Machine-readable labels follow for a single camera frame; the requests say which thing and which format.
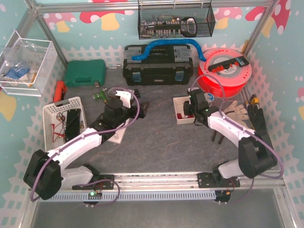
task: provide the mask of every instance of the work glove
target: work glove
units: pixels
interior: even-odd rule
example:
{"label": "work glove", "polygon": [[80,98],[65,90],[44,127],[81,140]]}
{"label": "work glove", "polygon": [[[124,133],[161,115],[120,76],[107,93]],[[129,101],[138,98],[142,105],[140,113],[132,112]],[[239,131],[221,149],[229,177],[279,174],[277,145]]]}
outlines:
{"label": "work glove", "polygon": [[247,109],[250,121],[254,129],[256,131],[266,131],[266,122],[264,118],[263,109],[258,108],[257,105],[249,105]]}
{"label": "work glove", "polygon": [[248,112],[244,105],[238,105],[237,101],[232,102],[232,104],[223,110],[223,112],[232,120],[238,124],[248,127],[243,120],[249,120]]}

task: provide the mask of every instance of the mushroom print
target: mushroom print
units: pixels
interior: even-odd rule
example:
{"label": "mushroom print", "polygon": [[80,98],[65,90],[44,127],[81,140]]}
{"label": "mushroom print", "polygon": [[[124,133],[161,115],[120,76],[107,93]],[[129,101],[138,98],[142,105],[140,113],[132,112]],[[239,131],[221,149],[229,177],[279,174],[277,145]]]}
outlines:
{"label": "mushroom print", "polygon": [[215,21],[217,21],[215,29],[227,28],[229,18],[242,18],[242,9],[240,7],[217,8],[213,13]]}
{"label": "mushroom print", "polygon": [[7,121],[11,121],[17,107],[16,98],[7,95],[0,88],[0,113],[4,116]]}
{"label": "mushroom print", "polygon": [[[296,102],[299,102],[300,100],[304,102],[304,88],[298,89],[298,98],[296,99]],[[304,106],[299,107],[299,114],[302,120],[304,120]]]}
{"label": "mushroom print", "polygon": [[[90,0],[89,2],[115,2],[115,1],[127,1],[127,0]],[[115,18],[115,14],[134,14],[133,10],[115,10],[115,11],[104,11],[104,12],[81,12],[80,20],[84,23],[93,23],[101,19],[101,30],[113,31],[119,28],[119,23]]]}
{"label": "mushroom print", "polygon": [[[278,34],[282,35],[289,18],[290,5],[291,5],[291,0],[279,1],[278,5],[275,7],[274,13],[266,22],[262,30],[262,33],[265,37],[267,38],[270,37],[270,30],[274,23],[276,24]],[[257,20],[262,16],[263,11],[264,11],[263,7],[255,7],[245,16],[245,18],[248,21]]]}
{"label": "mushroom print", "polygon": [[72,13],[46,13],[43,18],[51,30],[55,30],[56,25],[58,32],[69,32],[70,28],[67,26],[66,21],[77,21]]}

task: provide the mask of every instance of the white plastic basket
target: white plastic basket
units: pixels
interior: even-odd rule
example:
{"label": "white plastic basket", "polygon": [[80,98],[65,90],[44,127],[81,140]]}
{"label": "white plastic basket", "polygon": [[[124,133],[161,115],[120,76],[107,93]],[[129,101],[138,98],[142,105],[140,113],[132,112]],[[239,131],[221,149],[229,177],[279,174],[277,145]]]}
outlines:
{"label": "white plastic basket", "polygon": [[62,137],[58,137],[57,140],[53,142],[52,124],[55,124],[56,126],[57,124],[60,123],[60,121],[56,119],[56,115],[58,113],[63,113],[64,111],[75,108],[81,109],[80,122],[83,121],[84,127],[80,128],[80,132],[83,132],[87,128],[87,126],[86,126],[84,108],[81,104],[80,97],[76,96],[43,107],[42,116],[43,116],[43,128],[44,128],[44,143],[45,143],[46,151],[52,150],[64,144],[64,140]]}

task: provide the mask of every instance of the green case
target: green case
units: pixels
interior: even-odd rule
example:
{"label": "green case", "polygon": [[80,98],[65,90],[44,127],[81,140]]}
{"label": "green case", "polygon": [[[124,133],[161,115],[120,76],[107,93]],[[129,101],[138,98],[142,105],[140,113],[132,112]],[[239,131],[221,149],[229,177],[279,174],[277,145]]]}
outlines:
{"label": "green case", "polygon": [[70,61],[67,65],[64,82],[67,87],[95,86],[105,83],[105,62],[102,59]]}

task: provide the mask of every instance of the blue latch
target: blue latch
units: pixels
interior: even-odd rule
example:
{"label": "blue latch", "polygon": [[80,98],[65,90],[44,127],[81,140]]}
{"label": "blue latch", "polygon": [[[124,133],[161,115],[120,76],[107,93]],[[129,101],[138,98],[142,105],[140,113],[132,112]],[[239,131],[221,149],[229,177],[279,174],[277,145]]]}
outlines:
{"label": "blue latch", "polygon": [[182,81],[184,79],[184,71],[176,71],[175,81]]}
{"label": "blue latch", "polygon": [[140,72],[133,72],[132,73],[132,80],[134,82],[141,82],[142,81],[141,73]]}

